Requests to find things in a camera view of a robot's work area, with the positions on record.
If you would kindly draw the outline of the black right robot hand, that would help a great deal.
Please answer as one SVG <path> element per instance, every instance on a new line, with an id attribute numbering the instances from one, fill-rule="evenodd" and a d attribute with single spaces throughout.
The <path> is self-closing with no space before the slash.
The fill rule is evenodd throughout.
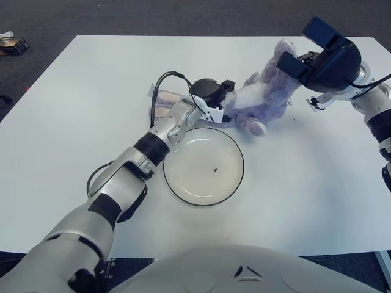
<path id="1" fill-rule="evenodd" d="M 357 79 L 361 55 L 357 46 L 319 17 L 312 18 L 302 35 L 322 47 L 295 57 L 284 52 L 277 68 L 315 92 L 342 91 Z"/>

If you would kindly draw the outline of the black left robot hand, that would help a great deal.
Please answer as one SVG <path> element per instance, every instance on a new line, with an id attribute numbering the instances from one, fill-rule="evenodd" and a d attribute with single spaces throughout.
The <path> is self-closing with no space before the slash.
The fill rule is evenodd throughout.
<path id="1" fill-rule="evenodd" d="M 219 84 L 214 79 L 204 78 L 193 83 L 189 94 L 202 113 L 201 119 L 213 123 L 226 123 L 231 119 L 224 114 L 222 106 L 226 95 L 235 89 L 235 82 L 225 80 Z"/>

